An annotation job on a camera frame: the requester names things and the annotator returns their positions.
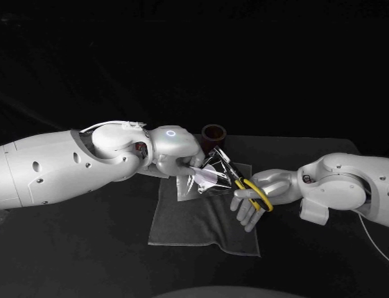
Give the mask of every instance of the table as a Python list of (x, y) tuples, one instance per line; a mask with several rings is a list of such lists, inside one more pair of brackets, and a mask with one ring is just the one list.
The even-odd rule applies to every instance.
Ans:
[[(227, 136), (226, 151), (254, 173), (358, 153), (349, 140), (248, 136)], [(160, 178), (138, 174), (60, 204), (15, 209), (0, 227), (0, 297), (152, 297), (226, 285), (389, 297), (389, 263), (355, 212), (332, 210), (320, 226), (300, 219), (300, 202), (277, 206), (258, 225), (264, 257), (235, 256), (216, 245), (148, 245), (158, 189)], [(368, 227), (389, 237), (389, 228)]]

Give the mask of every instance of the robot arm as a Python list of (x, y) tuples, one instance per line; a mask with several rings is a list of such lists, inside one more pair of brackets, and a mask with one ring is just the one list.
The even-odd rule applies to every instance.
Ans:
[[(298, 171), (259, 172), (252, 181), (272, 205), (303, 199), (301, 218), (320, 225), (327, 224), (329, 209), (336, 209), (353, 210), (389, 226), (389, 158), (333, 153)], [(258, 197), (252, 190), (235, 192), (235, 201), (248, 197)]]
[(0, 209), (71, 199), (128, 180), (152, 163), (164, 174), (191, 174), (180, 160), (201, 165), (194, 136), (180, 126), (152, 131), (144, 126), (105, 122), (80, 132), (45, 133), (0, 146)]

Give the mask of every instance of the yellow scissors handle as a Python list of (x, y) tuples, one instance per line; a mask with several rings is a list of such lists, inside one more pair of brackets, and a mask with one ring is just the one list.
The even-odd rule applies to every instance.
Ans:
[[(245, 185), (242, 184), (242, 181), (236, 180), (235, 183), (238, 184), (238, 187), (239, 189), (246, 189)], [(251, 182), (251, 180), (245, 179), (245, 184), (258, 192), (258, 195), (261, 196), (262, 198), (262, 201), (265, 202), (267, 206), (268, 206), (268, 212), (271, 212), (274, 210), (274, 206), (271, 204), (271, 201), (264, 193), (264, 191), (259, 189), (259, 187)], [(256, 208), (256, 211), (261, 210), (261, 205), (259, 203), (256, 202), (255, 199), (249, 199), (255, 208)]]

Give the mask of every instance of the gray towel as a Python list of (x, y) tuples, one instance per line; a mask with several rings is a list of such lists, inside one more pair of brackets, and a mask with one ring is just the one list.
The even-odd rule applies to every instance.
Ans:
[[(252, 177), (252, 167), (239, 166)], [(251, 233), (230, 210), (233, 193), (190, 201), (177, 201), (175, 177), (162, 179), (160, 202), (149, 236), (149, 245), (207, 246), (217, 244), (226, 253), (261, 256), (256, 229)]]

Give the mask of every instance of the plastic bag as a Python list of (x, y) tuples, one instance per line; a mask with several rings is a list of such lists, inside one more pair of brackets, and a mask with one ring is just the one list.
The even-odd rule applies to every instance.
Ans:
[(196, 175), (177, 176), (178, 201), (233, 193), (233, 180), (214, 150), (200, 168), (193, 168)]

